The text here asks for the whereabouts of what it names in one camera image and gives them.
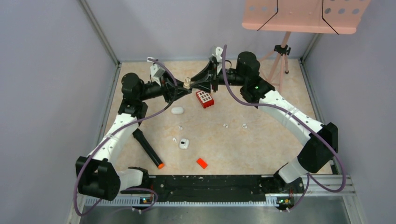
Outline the beige earbud case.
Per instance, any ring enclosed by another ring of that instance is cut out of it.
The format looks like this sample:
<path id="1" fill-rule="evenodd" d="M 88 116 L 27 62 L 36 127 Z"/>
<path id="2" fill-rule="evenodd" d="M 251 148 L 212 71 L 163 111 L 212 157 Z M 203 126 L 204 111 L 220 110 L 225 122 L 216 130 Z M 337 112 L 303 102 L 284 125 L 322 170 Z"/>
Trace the beige earbud case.
<path id="1" fill-rule="evenodd" d="M 191 84 L 191 79 L 189 77 L 187 77 L 184 80 L 183 87 L 186 88 L 186 89 L 189 89 L 190 88 L 190 84 Z"/>

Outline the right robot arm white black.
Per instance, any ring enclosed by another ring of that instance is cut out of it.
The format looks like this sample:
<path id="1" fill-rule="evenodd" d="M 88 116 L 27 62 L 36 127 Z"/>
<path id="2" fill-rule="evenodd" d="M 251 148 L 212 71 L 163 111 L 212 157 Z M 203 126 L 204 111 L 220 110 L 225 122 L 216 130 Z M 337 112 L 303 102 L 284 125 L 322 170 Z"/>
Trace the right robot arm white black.
<path id="1" fill-rule="evenodd" d="M 236 67 L 227 69 L 225 53 L 218 48 L 206 67 L 187 78 L 185 84 L 206 92 L 217 91 L 219 85 L 225 85 L 237 102 L 267 113 L 299 140 L 303 146 L 301 152 L 274 175 L 274 187 L 279 192 L 287 192 L 297 178 L 318 172 L 338 152 L 337 126 L 323 124 L 288 102 L 260 77 L 260 63 L 252 52 L 240 53 Z"/>

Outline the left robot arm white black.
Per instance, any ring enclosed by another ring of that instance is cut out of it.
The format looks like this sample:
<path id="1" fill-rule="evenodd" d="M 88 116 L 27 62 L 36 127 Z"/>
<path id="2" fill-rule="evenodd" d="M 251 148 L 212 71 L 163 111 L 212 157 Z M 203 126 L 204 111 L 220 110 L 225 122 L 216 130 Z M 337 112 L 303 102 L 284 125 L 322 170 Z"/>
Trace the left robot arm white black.
<path id="1" fill-rule="evenodd" d="M 122 77 L 121 84 L 123 99 L 113 125 L 88 156 L 80 156 L 76 161 L 77 180 L 74 194 L 111 201 L 119 192 L 130 187 L 139 193 L 146 192 L 150 186 L 149 179 L 144 177 L 146 171 L 142 168 L 128 168 L 117 172 L 113 164 L 131 136 L 147 152 L 153 152 L 139 129 L 140 124 L 149 119 L 146 116 L 148 105 L 145 100 L 163 96 L 171 105 L 175 100 L 192 92 L 180 80 L 172 79 L 169 73 L 147 83 L 137 74 L 127 73 Z"/>

